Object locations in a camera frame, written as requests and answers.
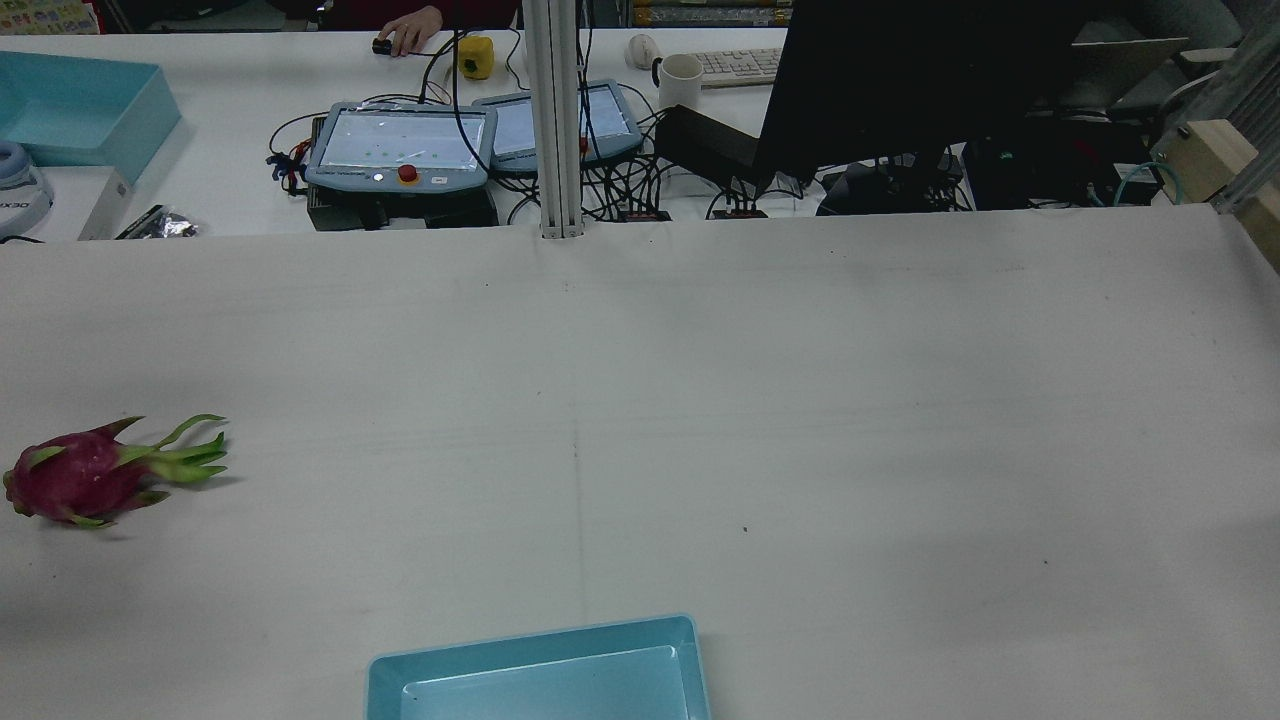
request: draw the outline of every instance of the computer mouse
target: computer mouse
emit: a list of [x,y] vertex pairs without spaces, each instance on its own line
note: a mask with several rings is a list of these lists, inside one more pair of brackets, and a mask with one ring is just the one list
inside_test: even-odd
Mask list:
[[637,70],[648,70],[653,67],[654,59],[660,55],[658,41],[643,32],[631,36],[625,53],[627,63]]

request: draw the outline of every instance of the pink dragon fruit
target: pink dragon fruit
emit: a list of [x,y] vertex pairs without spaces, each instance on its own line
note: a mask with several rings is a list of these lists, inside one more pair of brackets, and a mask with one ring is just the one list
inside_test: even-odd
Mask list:
[[105,528],[127,510],[147,507],[169,497],[150,488],[154,478],[187,484],[209,479],[227,468],[210,466],[227,455],[223,433],[205,445],[161,450],[192,425],[223,420],[196,415],[156,445],[123,445],[115,436],[141,420],[124,418],[101,428],[56,437],[22,451],[18,464],[4,474],[4,497],[17,512],[41,515],[81,528]]

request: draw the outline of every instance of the light blue box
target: light blue box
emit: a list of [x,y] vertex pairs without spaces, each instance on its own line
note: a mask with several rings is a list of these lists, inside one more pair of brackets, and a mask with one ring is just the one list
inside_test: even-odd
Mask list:
[[0,140],[36,165],[114,165],[132,183],[179,119],[159,65],[0,53]]
[[710,720],[687,615],[384,655],[365,701],[366,720]]

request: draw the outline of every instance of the black monitor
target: black monitor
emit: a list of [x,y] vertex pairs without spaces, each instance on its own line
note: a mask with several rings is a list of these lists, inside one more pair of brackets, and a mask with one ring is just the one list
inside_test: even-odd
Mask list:
[[947,146],[1020,120],[1065,82],[1089,4],[795,0],[756,168],[809,181],[824,165],[913,154],[905,179],[863,182],[897,197],[852,211],[932,209],[916,193]]

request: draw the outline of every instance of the chair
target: chair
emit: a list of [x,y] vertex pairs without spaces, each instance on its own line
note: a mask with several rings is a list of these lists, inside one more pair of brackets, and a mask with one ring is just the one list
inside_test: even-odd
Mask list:
[[1230,58],[1244,36],[1240,23],[1221,0],[1116,0],[1098,19],[1085,23],[1080,42],[1188,37],[1174,55],[1114,104],[1116,120],[1155,126],[1204,85],[1204,78]]

